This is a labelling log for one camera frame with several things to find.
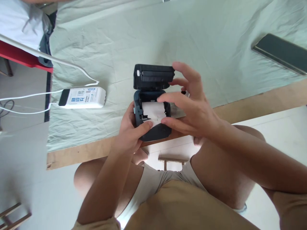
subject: beige shorts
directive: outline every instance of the beige shorts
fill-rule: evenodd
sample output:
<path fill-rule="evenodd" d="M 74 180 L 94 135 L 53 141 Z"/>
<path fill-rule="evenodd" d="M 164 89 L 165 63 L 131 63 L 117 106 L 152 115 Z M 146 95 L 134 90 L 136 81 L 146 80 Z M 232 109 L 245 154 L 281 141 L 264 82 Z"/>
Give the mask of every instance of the beige shorts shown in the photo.
<path fill-rule="evenodd" d="M 163 184 L 171 180 L 184 181 L 207 192 L 207 190 L 204 188 L 204 186 L 201 184 L 198 177 L 196 176 L 191 166 L 191 160 L 189 160 L 185 165 L 182 166 L 182 170 L 180 172 L 157 171 L 146 163 L 143 165 L 143 167 L 144 171 L 140 183 L 138 184 L 138 187 L 131 201 L 117 218 L 117 220 L 121 224 L 122 229 L 126 226 L 130 217 L 136 212 L 138 207 L 150 196 L 157 193 L 157 191 L 162 187 Z M 246 211 L 246 205 L 243 209 L 234 211 L 242 215 Z"/>

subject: wooden stool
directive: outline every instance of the wooden stool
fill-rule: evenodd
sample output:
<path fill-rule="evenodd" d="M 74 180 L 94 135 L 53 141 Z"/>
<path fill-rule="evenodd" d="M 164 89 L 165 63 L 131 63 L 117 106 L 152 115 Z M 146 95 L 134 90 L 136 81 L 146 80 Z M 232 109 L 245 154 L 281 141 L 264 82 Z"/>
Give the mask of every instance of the wooden stool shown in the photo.
<path fill-rule="evenodd" d="M 188 162 L 188 160 L 177 160 L 177 159 L 170 159 L 170 158 L 163 158 L 163 157 L 159 157 L 158 161 L 164 161 L 164 171 L 167 170 L 166 169 L 167 168 L 167 162 L 178 162 L 178 163 L 181 163 L 182 166 L 184 166 Z"/>
<path fill-rule="evenodd" d="M 15 204 L 14 206 L 10 207 L 9 209 L 5 210 L 4 212 L 0 213 L 0 219 L 4 222 L 4 224 L 0 225 L 0 230 L 14 230 L 18 228 L 23 222 L 30 218 L 32 215 L 28 213 L 23 218 L 17 220 L 16 222 L 12 223 L 9 218 L 7 217 L 9 214 L 14 212 L 21 206 L 21 203 Z"/>

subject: wooden table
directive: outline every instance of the wooden table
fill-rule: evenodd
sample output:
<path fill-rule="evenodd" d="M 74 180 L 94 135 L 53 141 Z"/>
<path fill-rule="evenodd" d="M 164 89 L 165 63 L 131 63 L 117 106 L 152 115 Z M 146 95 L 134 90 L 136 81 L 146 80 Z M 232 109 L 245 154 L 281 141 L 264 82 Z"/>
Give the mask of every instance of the wooden table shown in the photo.
<path fill-rule="evenodd" d="M 237 123 L 264 115 L 307 105 L 307 79 L 271 91 L 248 97 L 214 108 L 218 116 L 230 123 Z M 184 134 L 173 130 L 164 140 L 143 143 L 142 146 L 182 137 Z M 94 160 L 108 156 L 114 137 L 75 146 L 47 156 L 47 170 Z"/>

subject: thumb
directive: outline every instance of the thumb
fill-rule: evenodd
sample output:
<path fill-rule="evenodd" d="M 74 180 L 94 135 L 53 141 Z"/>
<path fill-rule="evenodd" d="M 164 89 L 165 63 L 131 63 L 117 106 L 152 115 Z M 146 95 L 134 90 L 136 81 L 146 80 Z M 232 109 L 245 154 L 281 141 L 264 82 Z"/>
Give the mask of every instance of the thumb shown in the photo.
<path fill-rule="evenodd" d="M 172 128 L 174 130 L 177 130 L 177 131 L 179 131 L 183 134 L 190 134 L 193 131 L 195 131 L 195 129 L 192 126 L 190 126 L 190 125 L 188 125 L 188 124 L 186 124 L 186 123 L 184 123 L 184 122 L 182 122 L 178 119 L 175 119 L 175 118 L 170 118 L 170 117 L 163 118 L 161 123 L 167 125 L 168 127 Z"/>
<path fill-rule="evenodd" d="M 153 123 L 151 121 L 144 122 L 133 130 L 133 137 L 139 139 L 141 136 L 146 134 L 152 128 L 152 126 Z"/>

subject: portable thermal printer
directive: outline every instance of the portable thermal printer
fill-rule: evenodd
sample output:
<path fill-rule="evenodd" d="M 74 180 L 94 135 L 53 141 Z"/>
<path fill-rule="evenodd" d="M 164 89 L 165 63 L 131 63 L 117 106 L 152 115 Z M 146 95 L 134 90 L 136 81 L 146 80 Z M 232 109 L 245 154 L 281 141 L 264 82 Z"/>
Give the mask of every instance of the portable thermal printer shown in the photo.
<path fill-rule="evenodd" d="M 134 93 L 134 113 L 136 126 L 138 127 L 149 120 L 144 115 L 142 103 L 156 102 L 157 98 L 165 93 L 163 89 L 168 88 L 169 82 L 173 81 L 175 70 L 171 66 L 136 64 L 133 76 L 133 88 L 137 89 Z M 170 117 L 170 104 L 164 102 L 164 108 L 166 116 Z M 144 142 L 156 141 L 169 137 L 171 133 L 171 128 L 164 124 L 158 124 L 143 135 L 140 140 Z"/>

